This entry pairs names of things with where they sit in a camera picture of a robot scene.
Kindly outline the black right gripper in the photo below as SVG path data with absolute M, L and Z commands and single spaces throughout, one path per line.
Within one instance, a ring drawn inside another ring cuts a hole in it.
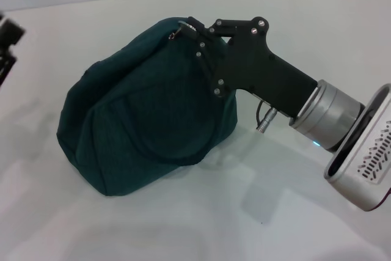
M 317 81 L 268 48 L 268 29 L 269 23 L 262 17 L 217 19 L 208 28 L 194 17 L 185 19 L 185 35 L 196 39 L 196 59 L 214 96 L 222 98 L 234 90 L 245 90 L 295 118 Z M 228 47 L 215 37 L 227 37 Z

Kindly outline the dark teal fabric lunch bag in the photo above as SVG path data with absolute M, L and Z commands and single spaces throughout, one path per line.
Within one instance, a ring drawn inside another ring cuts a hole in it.
M 57 140 L 105 196 L 124 196 L 201 162 L 236 127 L 236 97 L 211 91 L 198 43 L 180 32 L 184 22 L 157 22 L 68 91 Z

